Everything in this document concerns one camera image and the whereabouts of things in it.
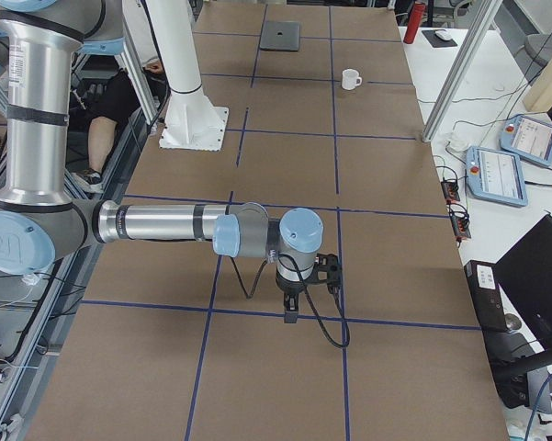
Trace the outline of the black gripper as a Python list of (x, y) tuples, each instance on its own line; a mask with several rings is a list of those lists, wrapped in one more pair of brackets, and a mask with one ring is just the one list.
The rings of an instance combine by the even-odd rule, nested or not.
[(290, 281), (276, 276), (276, 284), (283, 292), (284, 323), (296, 323), (299, 317), (299, 295), (303, 291), (299, 281)]

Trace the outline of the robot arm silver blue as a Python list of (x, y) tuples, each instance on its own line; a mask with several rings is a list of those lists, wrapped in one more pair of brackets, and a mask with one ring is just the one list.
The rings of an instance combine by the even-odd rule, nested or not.
[[(131, 206), (74, 199), (64, 191), (63, 171), (69, 124), (72, 57), (119, 54), (127, 36), (122, 1), (0, 1), (0, 27), (9, 41), (6, 183), (0, 189), (0, 270), (26, 275), (50, 266), (89, 244), (116, 240), (212, 242), (216, 254), (277, 260), (276, 283), (284, 292), (284, 320), (295, 322), (299, 293), (311, 301), (307, 283), (318, 283), (321, 218), (310, 209), (292, 209), (270, 219), (264, 207)], [(214, 107), (203, 91), (186, 1), (149, 1), (151, 26), (171, 91), (161, 138), (163, 148), (218, 151), (228, 109)], [(138, 104), (120, 98), (129, 79), (110, 85), (102, 115), (89, 138), (89, 169), (73, 174), (88, 193), (102, 192), (100, 170), (115, 136)], [(242, 286), (237, 267), (235, 270)]]

